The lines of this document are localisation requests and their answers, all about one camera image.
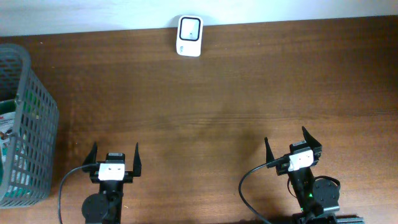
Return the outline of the green glove package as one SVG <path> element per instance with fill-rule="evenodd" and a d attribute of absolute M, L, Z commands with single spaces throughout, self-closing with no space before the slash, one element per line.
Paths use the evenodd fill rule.
<path fill-rule="evenodd" d="M 10 136 L 16 115 L 16 103 L 14 100 L 1 102 L 1 175 L 4 173 L 7 150 L 10 145 Z"/>

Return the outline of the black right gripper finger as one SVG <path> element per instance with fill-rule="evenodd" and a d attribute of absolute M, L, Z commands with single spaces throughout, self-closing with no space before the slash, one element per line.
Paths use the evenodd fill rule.
<path fill-rule="evenodd" d="M 266 146 L 266 167 L 274 167 L 273 162 L 275 161 L 275 159 L 267 137 L 264 138 L 264 142 Z"/>
<path fill-rule="evenodd" d="M 305 126 L 302 126 L 302 132 L 303 132 L 304 140 L 308 143 L 308 145 L 312 149 L 316 149 L 316 148 L 321 149 L 322 148 L 322 145 L 307 131 Z"/>

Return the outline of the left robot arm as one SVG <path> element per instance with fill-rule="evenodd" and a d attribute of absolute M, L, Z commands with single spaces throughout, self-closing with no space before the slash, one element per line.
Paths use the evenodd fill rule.
<path fill-rule="evenodd" d="M 88 196 L 81 207 L 85 223 L 120 223 L 123 207 L 123 187 L 133 183 L 141 176 L 142 163 L 139 145 L 134 150 L 133 169 L 126 170 L 126 155 L 109 152 L 104 161 L 97 161 L 97 144 L 83 162 L 83 172 L 90 176 L 93 184 L 99 185 L 99 191 Z"/>

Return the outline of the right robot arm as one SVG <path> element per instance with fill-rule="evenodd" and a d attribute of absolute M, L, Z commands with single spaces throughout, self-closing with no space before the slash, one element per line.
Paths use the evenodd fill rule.
<path fill-rule="evenodd" d="M 364 223 L 364 218 L 355 215 L 337 216 L 340 210 L 340 181 L 325 175 L 314 176 L 311 167 L 317 165 L 322 155 L 322 145 L 305 127 L 303 141 L 292 143 L 290 152 L 275 158 L 267 138 L 266 167 L 276 169 L 277 175 L 288 175 L 301 212 L 290 218 L 275 218 L 275 223 L 288 224 L 354 224 Z"/>

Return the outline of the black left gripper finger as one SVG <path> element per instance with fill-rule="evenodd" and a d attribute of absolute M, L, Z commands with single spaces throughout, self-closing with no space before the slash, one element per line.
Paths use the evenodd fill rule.
<path fill-rule="evenodd" d="M 85 158 L 85 160 L 82 164 L 83 172 L 93 172 L 96 170 L 96 168 L 97 168 L 97 163 L 96 163 L 97 152 L 98 152 L 97 142 L 94 142 L 90 153 L 87 155 L 87 157 Z"/>
<path fill-rule="evenodd" d="M 133 176 L 140 177 L 142 172 L 142 163 L 139 155 L 139 143 L 136 143 L 134 151 L 134 161 L 133 161 Z"/>

